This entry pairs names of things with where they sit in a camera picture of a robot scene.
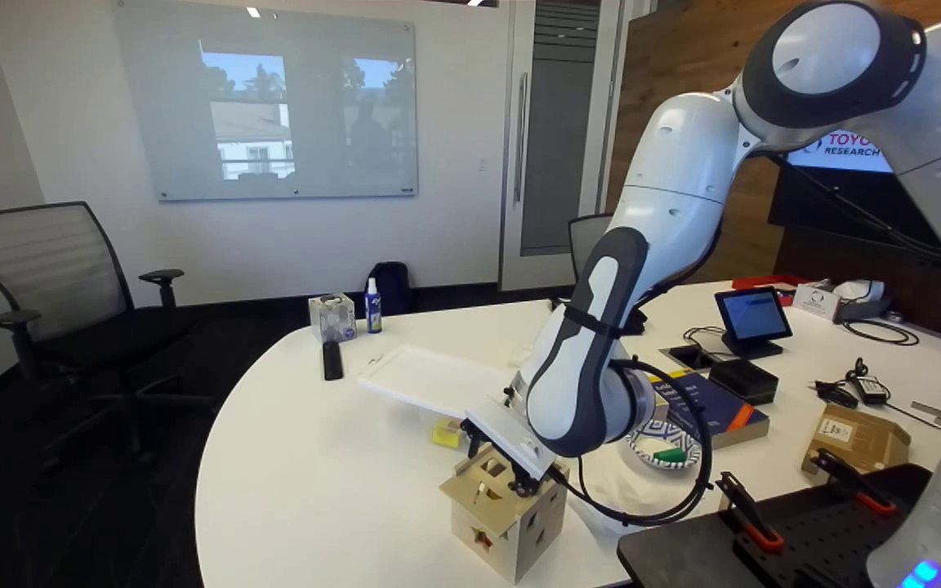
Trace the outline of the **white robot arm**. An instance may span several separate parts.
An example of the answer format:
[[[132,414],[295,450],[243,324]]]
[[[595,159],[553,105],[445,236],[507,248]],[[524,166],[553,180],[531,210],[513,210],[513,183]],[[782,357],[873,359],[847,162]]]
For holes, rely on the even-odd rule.
[[[625,437],[641,407],[619,380],[621,328],[705,261],[747,156],[779,162],[779,227],[836,240],[880,227],[861,174],[797,156],[833,131],[880,150],[882,180],[941,248],[941,23],[922,26],[869,0],[802,0],[730,88],[687,92],[649,113],[571,299],[553,309],[513,395],[478,407],[469,425],[531,478]]]

